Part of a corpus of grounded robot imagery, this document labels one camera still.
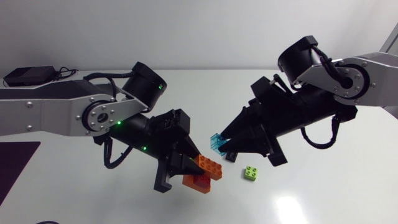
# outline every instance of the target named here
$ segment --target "lego brick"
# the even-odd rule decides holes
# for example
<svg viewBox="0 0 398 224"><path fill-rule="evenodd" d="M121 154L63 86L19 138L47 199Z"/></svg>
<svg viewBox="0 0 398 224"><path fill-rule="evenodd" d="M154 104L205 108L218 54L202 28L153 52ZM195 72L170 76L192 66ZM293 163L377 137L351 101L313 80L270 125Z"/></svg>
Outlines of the lego brick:
<svg viewBox="0 0 398 224"><path fill-rule="evenodd" d="M256 177L257 177L257 168L246 166L244 178L254 181L256 180Z"/></svg>
<svg viewBox="0 0 398 224"><path fill-rule="evenodd" d="M207 189L210 187L210 178L206 175L195 175L193 176L193 183L199 187Z"/></svg>
<svg viewBox="0 0 398 224"><path fill-rule="evenodd" d="M206 187L206 188L203 188L203 187L200 187L199 185L196 185L195 183L194 183L194 181L195 181L195 176L194 175L187 175L187 174L185 174L183 177L182 177L182 184L183 185L185 185L185 186L187 186L187 187L190 187L190 188L192 188L192 189L194 189L194 190L197 190L197 191L199 191L199 192L202 192L202 193L204 193L204 194L207 194L208 192L210 192L210 184L209 184L209 186L208 187Z"/></svg>
<svg viewBox="0 0 398 224"><path fill-rule="evenodd" d="M216 133L210 138L210 147L212 150L217 152L219 155L223 156L226 154L226 152L220 152L220 150L218 150L218 148L220 146L222 146L223 144L225 144L226 142L227 142L227 140L224 140L220 134Z"/></svg>
<svg viewBox="0 0 398 224"><path fill-rule="evenodd" d="M195 158L195 163L205 171L205 175L213 180L218 180L223 177L223 171L221 165L212 161L203 155L198 155Z"/></svg>
<svg viewBox="0 0 398 224"><path fill-rule="evenodd" d="M226 154L225 159L231 162L235 162L237 156L237 152L229 152Z"/></svg>

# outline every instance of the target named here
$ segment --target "transparent blue lego brick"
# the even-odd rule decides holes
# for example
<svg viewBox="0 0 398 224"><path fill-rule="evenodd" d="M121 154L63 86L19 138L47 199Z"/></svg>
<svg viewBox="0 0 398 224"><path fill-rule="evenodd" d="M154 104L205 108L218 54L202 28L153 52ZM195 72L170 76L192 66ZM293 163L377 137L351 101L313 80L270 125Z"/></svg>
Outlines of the transparent blue lego brick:
<svg viewBox="0 0 398 224"><path fill-rule="evenodd" d="M210 147L212 150L217 152L219 155L223 156L226 154L226 152L220 152L220 150L218 150L218 148L220 146L222 146L223 144L225 144L226 142L227 142L227 140L224 140L220 134L216 133L210 138Z"/></svg>

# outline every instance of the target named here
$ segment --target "robotic arm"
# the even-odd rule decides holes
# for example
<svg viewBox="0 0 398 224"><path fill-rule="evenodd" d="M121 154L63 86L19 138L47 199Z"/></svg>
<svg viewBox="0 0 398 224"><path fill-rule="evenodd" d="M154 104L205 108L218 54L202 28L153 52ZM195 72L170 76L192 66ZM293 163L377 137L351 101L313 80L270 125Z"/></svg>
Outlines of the robotic arm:
<svg viewBox="0 0 398 224"><path fill-rule="evenodd" d="M107 78L109 85L94 85ZM128 78L118 88L114 78ZM50 82L35 88L0 88L0 136L46 131L64 136L89 136L104 145L104 164L113 169L136 148L159 162L154 189L172 188L168 179L177 174L202 175L205 171L191 158L200 154L189 137L190 118L182 110L147 118L166 82L138 62L125 74L93 73L83 80ZM116 95L125 95L116 101ZM112 142L129 147L111 162Z"/></svg>
<svg viewBox="0 0 398 224"><path fill-rule="evenodd" d="M332 61L317 45L314 37L307 36L281 54L278 66L296 92L278 75L273 80L260 78L251 85L255 98L249 106L213 136L219 146L214 150L227 152L226 159L233 162L238 152L260 153L279 166L287 160L278 136L300 129L310 145L326 149L336 141L340 123L355 118L356 105L398 106L398 57L378 52ZM305 127L332 115L330 142L312 142Z"/></svg>

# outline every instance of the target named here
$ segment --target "orange lego brick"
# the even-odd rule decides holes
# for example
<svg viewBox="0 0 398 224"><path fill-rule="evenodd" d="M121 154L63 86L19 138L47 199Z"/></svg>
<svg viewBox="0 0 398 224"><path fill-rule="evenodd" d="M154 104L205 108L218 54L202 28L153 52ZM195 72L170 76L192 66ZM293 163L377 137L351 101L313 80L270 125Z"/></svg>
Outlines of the orange lego brick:
<svg viewBox="0 0 398 224"><path fill-rule="evenodd" d="M195 179L194 175L187 175L187 174L185 174L185 175L182 177L182 184L183 184L183 185L186 185L186 186L188 186L188 187L190 187L190 188L192 188L192 189L195 189L195 190L197 190L197 191L199 191L199 192L202 192L202 193L204 193L204 194L207 194L208 192L210 192L210 184L209 184L208 187L203 188L203 187L200 187L199 185L196 185L196 184L194 183L194 179Z"/></svg>
<svg viewBox="0 0 398 224"><path fill-rule="evenodd" d="M194 175L193 183L199 187L206 189L210 187L210 177L206 175Z"/></svg>
<svg viewBox="0 0 398 224"><path fill-rule="evenodd" d="M195 158L195 163L205 171L205 175L212 178L213 180L218 180L223 177L223 171L221 170L221 165L212 161L203 155L198 155Z"/></svg>

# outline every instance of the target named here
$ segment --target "white table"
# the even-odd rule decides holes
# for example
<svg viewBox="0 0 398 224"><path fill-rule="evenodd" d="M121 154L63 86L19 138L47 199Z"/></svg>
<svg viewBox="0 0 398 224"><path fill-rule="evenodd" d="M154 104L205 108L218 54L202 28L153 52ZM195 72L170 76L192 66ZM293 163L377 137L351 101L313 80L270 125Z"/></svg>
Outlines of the white table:
<svg viewBox="0 0 398 224"><path fill-rule="evenodd" d="M201 153L223 166L223 178L212 181L206 195L182 185L181 176L171 178L169 192L156 192L157 161L139 151L108 170L92 138L41 132L0 137L42 142L1 205L0 223L398 223L398 121L381 108L359 108L327 150L309 146L300 131L280 137L289 163L279 167L259 154L239 154L233 164L210 149L210 136L254 97L250 85L275 72L157 71L168 87L150 115L182 108ZM327 142L330 119L307 133ZM115 149L125 147L114 141ZM246 165L259 169L255 182L243 179Z"/></svg>

